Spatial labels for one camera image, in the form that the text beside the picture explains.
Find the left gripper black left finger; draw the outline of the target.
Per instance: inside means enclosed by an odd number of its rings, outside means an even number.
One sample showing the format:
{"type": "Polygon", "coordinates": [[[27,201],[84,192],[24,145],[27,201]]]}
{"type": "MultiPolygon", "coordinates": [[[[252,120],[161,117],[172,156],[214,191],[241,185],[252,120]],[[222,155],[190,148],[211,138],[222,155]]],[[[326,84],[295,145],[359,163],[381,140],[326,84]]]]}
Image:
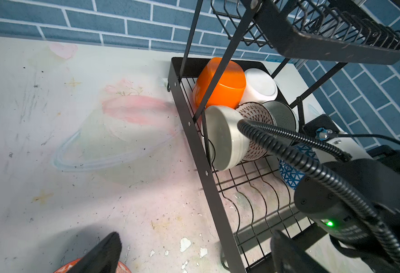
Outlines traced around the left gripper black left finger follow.
{"type": "Polygon", "coordinates": [[[81,260],[82,263],[89,262],[112,262],[117,264],[122,251],[122,243],[117,232],[112,232],[100,241],[81,260]]]}

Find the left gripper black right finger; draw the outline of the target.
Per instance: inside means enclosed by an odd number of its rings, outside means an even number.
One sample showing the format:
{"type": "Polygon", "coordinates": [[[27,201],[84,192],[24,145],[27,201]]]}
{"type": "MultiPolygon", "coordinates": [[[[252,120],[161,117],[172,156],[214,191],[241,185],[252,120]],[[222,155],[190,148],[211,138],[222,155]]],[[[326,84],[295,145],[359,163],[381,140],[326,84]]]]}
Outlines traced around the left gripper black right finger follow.
{"type": "Polygon", "coordinates": [[[270,245],[277,273],[328,273],[279,230],[273,232],[270,245]]]}

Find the red blue patterned bowl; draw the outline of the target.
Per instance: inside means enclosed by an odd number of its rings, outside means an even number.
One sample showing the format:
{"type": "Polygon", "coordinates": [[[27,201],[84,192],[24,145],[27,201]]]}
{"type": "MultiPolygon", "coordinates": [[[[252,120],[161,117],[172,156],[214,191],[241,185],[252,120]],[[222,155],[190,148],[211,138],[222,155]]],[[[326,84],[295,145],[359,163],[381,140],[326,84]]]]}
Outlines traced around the red blue patterned bowl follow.
{"type": "Polygon", "coordinates": [[[78,258],[66,265],[60,267],[55,273],[131,273],[130,269],[122,262],[117,264],[112,262],[89,262],[82,263],[81,258],[78,258]]]}

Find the blue triangle patterned bowl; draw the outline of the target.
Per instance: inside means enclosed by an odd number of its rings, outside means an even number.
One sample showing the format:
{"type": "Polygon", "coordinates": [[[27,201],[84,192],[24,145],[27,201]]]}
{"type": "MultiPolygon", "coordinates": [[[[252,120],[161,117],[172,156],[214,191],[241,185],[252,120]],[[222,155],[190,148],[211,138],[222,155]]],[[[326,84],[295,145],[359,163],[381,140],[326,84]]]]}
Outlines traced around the blue triangle patterned bowl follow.
{"type": "MultiPolygon", "coordinates": [[[[294,145],[293,147],[303,154],[307,155],[308,157],[313,158],[314,160],[319,162],[315,151],[310,146],[299,143],[297,145],[294,145]]],[[[303,172],[300,172],[291,165],[285,163],[283,160],[279,160],[279,172],[283,181],[293,190],[296,189],[297,185],[305,176],[303,172]]]]}

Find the cream plain bowl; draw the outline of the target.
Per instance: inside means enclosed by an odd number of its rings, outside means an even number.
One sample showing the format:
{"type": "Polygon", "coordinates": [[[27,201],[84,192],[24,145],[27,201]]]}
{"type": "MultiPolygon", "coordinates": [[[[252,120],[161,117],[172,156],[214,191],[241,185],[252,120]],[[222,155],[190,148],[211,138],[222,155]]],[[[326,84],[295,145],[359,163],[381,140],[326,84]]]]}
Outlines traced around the cream plain bowl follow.
{"type": "Polygon", "coordinates": [[[250,140],[237,128],[243,116],[227,106],[210,106],[205,111],[207,134],[215,149],[213,166],[218,171],[235,167],[243,160],[250,140]]]}

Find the green ringed bowl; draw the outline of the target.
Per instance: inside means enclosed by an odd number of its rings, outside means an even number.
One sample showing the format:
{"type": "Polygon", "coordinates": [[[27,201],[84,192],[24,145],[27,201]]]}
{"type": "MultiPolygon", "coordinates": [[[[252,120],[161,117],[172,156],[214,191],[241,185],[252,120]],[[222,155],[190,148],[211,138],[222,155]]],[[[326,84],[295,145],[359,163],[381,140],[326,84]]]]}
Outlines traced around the green ringed bowl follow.
{"type": "Polygon", "coordinates": [[[299,120],[295,112],[285,103],[280,101],[267,101],[262,104],[275,119],[276,125],[288,130],[298,132],[299,120]]]}

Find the orange square bowl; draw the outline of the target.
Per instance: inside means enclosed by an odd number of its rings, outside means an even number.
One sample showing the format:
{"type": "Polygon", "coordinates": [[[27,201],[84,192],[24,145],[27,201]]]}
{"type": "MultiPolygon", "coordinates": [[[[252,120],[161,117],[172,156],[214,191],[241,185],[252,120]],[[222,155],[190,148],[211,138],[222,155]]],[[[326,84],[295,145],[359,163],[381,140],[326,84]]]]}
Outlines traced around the orange square bowl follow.
{"type": "MultiPolygon", "coordinates": [[[[221,60],[222,58],[212,58],[197,79],[193,89],[193,100],[197,108],[200,106],[221,60]]],[[[236,109],[241,102],[246,85],[247,82],[242,67],[236,62],[230,61],[212,92],[206,107],[222,105],[236,109]]]]}

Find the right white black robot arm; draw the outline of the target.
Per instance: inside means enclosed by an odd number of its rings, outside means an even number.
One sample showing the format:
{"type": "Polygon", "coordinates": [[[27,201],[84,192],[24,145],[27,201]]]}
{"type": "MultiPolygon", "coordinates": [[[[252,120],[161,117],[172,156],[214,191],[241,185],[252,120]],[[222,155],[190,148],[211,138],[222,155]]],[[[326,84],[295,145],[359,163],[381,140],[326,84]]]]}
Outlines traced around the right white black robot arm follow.
{"type": "Polygon", "coordinates": [[[346,135],[312,123],[298,133],[243,119],[238,130],[303,173],[297,209],[326,232],[344,256],[376,273],[400,273],[400,151],[380,146],[359,158],[334,140],[346,135]]]}

